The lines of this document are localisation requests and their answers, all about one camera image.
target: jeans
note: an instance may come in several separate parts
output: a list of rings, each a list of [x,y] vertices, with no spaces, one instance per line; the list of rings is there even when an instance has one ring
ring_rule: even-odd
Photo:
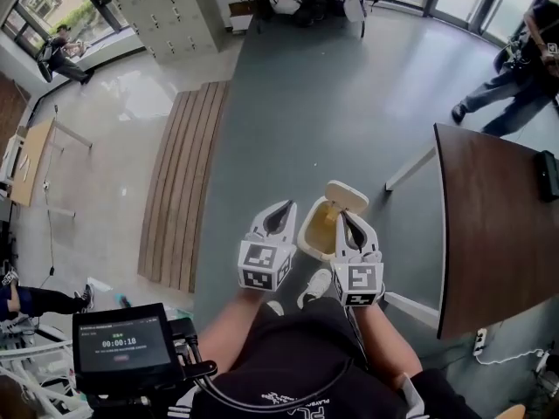
[[[499,76],[476,88],[461,101],[461,104],[467,113],[472,113],[495,101],[511,97],[514,97],[513,102],[505,107],[503,113],[483,127],[481,132],[499,137],[516,132],[551,101],[534,76],[529,75],[519,83],[510,65],[506,63]]]
[[[69,315],[78,313],[87,307],[87,302],[82,298],[70,298],[62,292],[54,290],[36,289],[33,287],[23,287],[31,294],[34,317],[40,317],[46,312],[62,313]]]
[[[81,82],[88,76],[86,72],[74,64],[69,58],[64,58],[64,64],[55,68],[54,71],[71,80],[77,80],[78,82]]]

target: black t-shirt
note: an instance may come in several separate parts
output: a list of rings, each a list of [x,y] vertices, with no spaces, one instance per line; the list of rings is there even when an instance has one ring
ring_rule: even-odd
[[[559,5],[546,1],[535,6],[532,11],[543,41],[559,45]],[[555,97],[559,91],[559,79],[547,72],[540,60],[542,53],[532,38],[528,41],[524,54],[531,59],[532,71],[545,93],[551,98]]]
[[[66,58],[66,56],[62,52],[61,48],[67,43],[68,41],[61,37],[57,37],[52,40],[51,45],[53,54],[51,56],[51,60],[49,60],[49,65],[53,70],[56,70],[64,64],[64,59]]]
[[[402,395],[392,391],[360,364],[355,349],[325,324],[285,317],[248,340],[233,369],[216,386],[241,402],[274,405],[312,394],[332,381],[350,357],[355,364],[319,400],[304,408],[267,415],[286,419],[404,419]],[[454,393],[438,370],[427,370],[412,382],[425,403],[425,413],[438,419],[480,419]],[[202,392],[194,397],[192,418],[262,418],[215,401]]]

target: digital timer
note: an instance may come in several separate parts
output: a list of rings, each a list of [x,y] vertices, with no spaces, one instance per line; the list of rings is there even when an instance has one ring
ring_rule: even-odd
[[[103,347],[118,347],[118,346],[131,346],[136,344],[136,338],[130,337],[128,339],[121,340],[103,340],[101,345]]]

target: gray floor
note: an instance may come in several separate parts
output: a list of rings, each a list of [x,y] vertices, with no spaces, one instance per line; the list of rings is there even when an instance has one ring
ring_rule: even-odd
[[[493,75],[495,47],[440,22],[375,10],[366,37],[358,27],[325,21],[302,30],[265,24],[248,33],[219,133],[204,211],[195,320],[201,329],[237,290],[239,241],[268,205],[293,198],[298,228],[330,179],[365,193],[365,217],[376,228],[389,289],[438,306],[441,206],[431,162],[390,198],[386,180],[432,135],[450,123],[452,105]],[[505,106],[469,115],[479,129]],[[559,154],[559,118],[546,107],[511,141]],[[277,297],[288,311],[320,267],[302,252]],[[453,342],[387,308],[427,367],[446,369],[453,386],[484,417],[527,395],[534,358],[481,367],[469,357],[471,337]],[[556,299],[493,327],[486,360],[547,346]],[[450,348],[447,353],[441,351]]]

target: wooden desk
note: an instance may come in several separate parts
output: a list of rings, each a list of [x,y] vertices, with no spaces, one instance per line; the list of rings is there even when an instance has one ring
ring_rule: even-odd
[[[438,311],[396,293],[386,301],[453,338],[526,311],[559,292],[559,202],[539,200],[536,151],[435,125],[430,145],[387,181],[392,191],[433,156],[443,197]]]
[[[31,200],[33,197],[33,189],[35,187],[35,181],[37,180],[37,172],[43,155],[45,153],[45,147],[51,136],[51,132],[54,128],[57,128],[70,135],[73,139],[81,142],[88,148],[93,144],[92,142],[86,140],[84,137],[76,134],[68,127],[63,126],[56,120],[48,120],[37,124],[29,129],[27,136],[25,137],[24,146],[19,155],[19,159],[16,164],[16,174],[14,176],[14,183],[11,187],[10,199],[14,203],[19,203],[23,206],[31,206]],[[54,148],[63,150],[51,143]],[[25,158],[29,160],[29,168],[24,165],[20,168],[20,164],[24,163]],[[75,216],[74,211],[69,211],[67,209],[55,208],[47,205],[46,208],[49,211],[58,212],[60,214],[65,214],[68,216]]]

